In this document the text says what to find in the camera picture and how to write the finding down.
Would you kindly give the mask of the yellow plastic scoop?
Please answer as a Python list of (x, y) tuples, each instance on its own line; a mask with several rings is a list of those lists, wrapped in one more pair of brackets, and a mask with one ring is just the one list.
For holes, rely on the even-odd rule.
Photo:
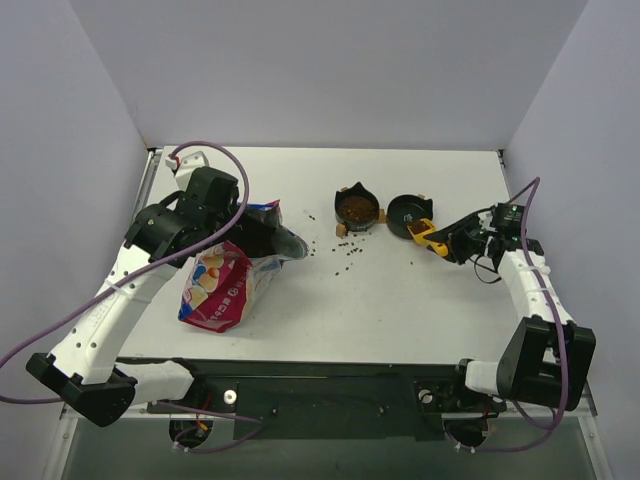
[(417, 245), (426, 247), (441, 258), (445, 258), (449, 254), (446, 244), (427, 239), (429, 234), (436, 232), (435, 225), (428, 218), (413, 220), (407, 224), (407, 230)]

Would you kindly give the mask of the pet food bag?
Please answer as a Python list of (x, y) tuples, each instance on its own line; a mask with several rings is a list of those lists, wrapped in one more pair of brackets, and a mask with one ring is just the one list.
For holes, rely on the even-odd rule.
[(249, 258), (224, 236), (195, 257), (183, 292), (178, 320), (215, 333), (236, 327), (281, 272), (302, 260), (308, 245), (282, 224), (274, 235), (277, 253)]

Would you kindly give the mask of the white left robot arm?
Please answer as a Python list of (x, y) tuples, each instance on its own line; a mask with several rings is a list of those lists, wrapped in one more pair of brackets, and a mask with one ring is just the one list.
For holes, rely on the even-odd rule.
[(140, 210), (95, 302), (49, 353), (31, 356), (27, 371), (99, 427), (135, 404), (172, 400), (186, 412), (200, 408), (206, 388), (186, 361), (127, 364), (117, 357), (189, 257), (217, 244), (255, 246), (277, 231), (276, 203), (242, 205), (238, 198), (235, 177), (203, 166), (179, 190)]

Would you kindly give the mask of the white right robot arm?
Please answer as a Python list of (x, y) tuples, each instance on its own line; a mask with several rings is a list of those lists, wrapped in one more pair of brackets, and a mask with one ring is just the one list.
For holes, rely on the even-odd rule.
[(527, 214), (523, 205), (497, 203), (425, 236), (451, 263), (489, 259), (519, 318), (499, 360), (465, 359), (464, 374), (447, 383), (448, 400), (459, 409), (472, 407), (483, 394), (557, 412), (580, 403), (595, 334), (578, 326), (562, 305), (540, 243), (526, 235)]

